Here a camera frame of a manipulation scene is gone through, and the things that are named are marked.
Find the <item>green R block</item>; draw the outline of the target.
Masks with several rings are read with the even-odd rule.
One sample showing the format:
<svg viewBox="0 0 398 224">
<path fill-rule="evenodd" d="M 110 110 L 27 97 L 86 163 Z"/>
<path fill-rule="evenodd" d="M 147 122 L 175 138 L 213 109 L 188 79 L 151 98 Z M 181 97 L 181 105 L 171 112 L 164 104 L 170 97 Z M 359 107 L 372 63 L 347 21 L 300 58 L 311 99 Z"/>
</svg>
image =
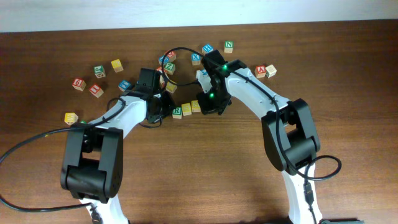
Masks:
<svg viewBox="0 0 398 224">
<path fill-rule="evenodd" d="M 173 119 L 182 119 L 182 108 L 181 107 L 176 107 L 173 111 L 172 111 L 172 117 Z"/>
</svg>

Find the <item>yellow S block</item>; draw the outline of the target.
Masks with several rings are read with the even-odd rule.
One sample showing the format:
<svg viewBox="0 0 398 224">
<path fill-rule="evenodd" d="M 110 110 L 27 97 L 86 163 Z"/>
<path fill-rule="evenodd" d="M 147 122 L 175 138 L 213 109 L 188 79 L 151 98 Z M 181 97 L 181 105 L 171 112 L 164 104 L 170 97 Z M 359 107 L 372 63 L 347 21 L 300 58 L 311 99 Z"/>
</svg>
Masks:
<svg viewBox="0 0 398 224">
<path fill-rule="evenodd" d="M 184 103 L 181 105 L 181 107 L 184 116 L 189 116 L 192 114 L 192 107 L 190 103 Z"/>
<path fill-rule="evenodd" d="M 198 100 L 191 101 L 191 108 L 192 108 L 192 112 L 193 113 L 200 113 L 201 112 L 201 108 L 200 108 L 200 105 L 198 103 Z"/>
</svg>

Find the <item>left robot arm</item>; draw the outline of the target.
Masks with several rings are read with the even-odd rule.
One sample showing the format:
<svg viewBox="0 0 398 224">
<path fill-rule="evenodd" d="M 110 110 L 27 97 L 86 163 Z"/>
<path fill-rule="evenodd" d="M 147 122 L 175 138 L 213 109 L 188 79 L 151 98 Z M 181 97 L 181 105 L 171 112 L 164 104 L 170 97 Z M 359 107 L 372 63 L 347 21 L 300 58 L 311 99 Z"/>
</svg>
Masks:
<svg viewBox="0 0 398 224">
<path fill-rule="evenodd" d="M 175 108 L 162 91 L 158 70 L 143 68 L 133 90 L 115 98 L 102 117 L 68 132 L 60 184 L 87 210 L 93 223 L 129 223 L 118 191 L 123 178 L 123 140 L 136 125 L 147 121 L 158 128 Z"/>
</svg>

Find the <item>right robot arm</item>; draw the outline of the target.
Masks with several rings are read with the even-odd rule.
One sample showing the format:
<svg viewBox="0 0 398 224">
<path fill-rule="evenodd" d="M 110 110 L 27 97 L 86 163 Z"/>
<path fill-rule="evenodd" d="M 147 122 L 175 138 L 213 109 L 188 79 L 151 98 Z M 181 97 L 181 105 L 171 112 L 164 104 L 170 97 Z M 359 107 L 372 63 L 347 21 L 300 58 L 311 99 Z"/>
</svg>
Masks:
<svg viewBox="0 0 398 224">
<path fill-rule="evenodd" d="M 284 178 L 290 222 L 320 223 L 314 176 L 320 141 L 307 103 L 278 95 L 242 61 L 227 62 L 217 50 L 201 63 L 208 75 L 198 80 L 202 113 L 223 114 L 232 98 L 242 101 L 261 120 L 266 155 Z"/>
</svg>

